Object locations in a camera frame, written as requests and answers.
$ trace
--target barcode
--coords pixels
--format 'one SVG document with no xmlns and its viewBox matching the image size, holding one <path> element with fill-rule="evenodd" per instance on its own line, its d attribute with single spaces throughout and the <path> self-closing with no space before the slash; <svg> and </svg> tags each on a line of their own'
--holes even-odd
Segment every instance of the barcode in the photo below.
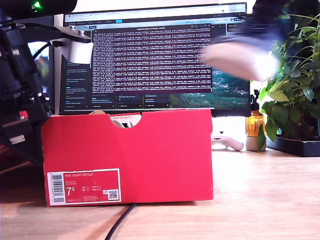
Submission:
<svg viewBox="0 0 320 240">
<path fill-rule="evenodd" d="M 119 199 L 119 191 L 118 189 L 108 190 L 108 200 L 118 200 Z"/>
<path fill-rule="evenodd" d="M 65 191 L 62 174 L 51 175 L 51 190 L 54 203 L 63 203 L 65 201 Z"/>
<path fill-rule="evenodd" d="M 53 199 L 53 202 L 54 203 L 61 203 L 61 202 L 64 202 L 65 201 L 65 199 L 63 198 L 63 197 L 61 197 L 61 198 L 54 198 Z"/>
</svg>

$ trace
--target glass bottle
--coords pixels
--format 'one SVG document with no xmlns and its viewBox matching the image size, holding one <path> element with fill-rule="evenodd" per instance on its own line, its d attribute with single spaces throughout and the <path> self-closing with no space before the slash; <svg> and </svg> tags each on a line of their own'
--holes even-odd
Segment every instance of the glass bottle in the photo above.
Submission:
<svg viewBox="0 0 320 240">
<path fill-rule="evenodd" d="M 246 143 L 245 148 L 248 151 L 258 151 L 258 134 L 259 128 L 263 125 L 264 134 L 266 134 L 265 116 L 259 111 L 260 105 L 257 103 L 259 91 L 254 90 L 254 95 L 251 95 L 251 116 L 245 119 Z"/>
</svg>

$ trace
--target black tray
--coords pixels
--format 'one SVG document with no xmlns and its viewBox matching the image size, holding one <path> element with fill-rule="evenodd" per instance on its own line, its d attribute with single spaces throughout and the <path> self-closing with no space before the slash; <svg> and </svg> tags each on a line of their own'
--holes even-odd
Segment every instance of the black tray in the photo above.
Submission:
<svg viewBox="0 0 320 240">
<path fill-rule="evenodd" d="M 270 149 L 300 157 L 320 157 L 320 140 L 300 141 L 277 136 L 275 141 L 272 142 L 267 136 L 266 146 Z"/>
</svg>

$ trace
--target desk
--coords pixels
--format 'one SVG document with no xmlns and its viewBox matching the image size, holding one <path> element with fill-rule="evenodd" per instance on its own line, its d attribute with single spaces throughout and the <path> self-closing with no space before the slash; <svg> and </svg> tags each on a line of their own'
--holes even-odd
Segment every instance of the desk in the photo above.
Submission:
<svg viewBox="0 0 320 240">
<path fill-rule="evenodd" d="M 212 160 L 214 200 L 139 205 L 113 240 L 320 239 L 320 158 L 215 150 Z M 0 177 L 1 240 L 103 240 L 127 209 L 48 208 L 43 180 L 34 166 Z"/>
</svg>

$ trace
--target computer monitor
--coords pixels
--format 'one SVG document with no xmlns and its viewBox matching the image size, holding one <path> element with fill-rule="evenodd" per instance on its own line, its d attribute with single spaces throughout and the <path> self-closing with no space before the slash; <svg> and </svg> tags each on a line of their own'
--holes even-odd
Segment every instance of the computer monitor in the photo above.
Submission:
<svg viewBox="0 0 320 240">
<path fill-rule="evenodd" d="M 93 42 L 90 65 L 62 58 L 59 114 L 211 109 L 249 116 L 250 83 L 204 64 L 212 38 L 234 32 L 247 4 L 206 4 L 64 15 Z"/>
<path fill-rule="evenodd" d="M 38 23 L 49 26 L 54 26 L 54 16 L 45 16 L 38 18 L 29 18 L 16 21 L 17 23 Z M 31 54 L 34 55 L 46 42 L 36 41 L 28 43 Z M 39 56 L 35 59 L 35 63 L 38 66 L 42 76 L 42 90 L 47 100 L 51 112 L 55 113 L 55 87 L 54 87 L 54 48 L 53 46 L 46 47 Z"/>
</svg>

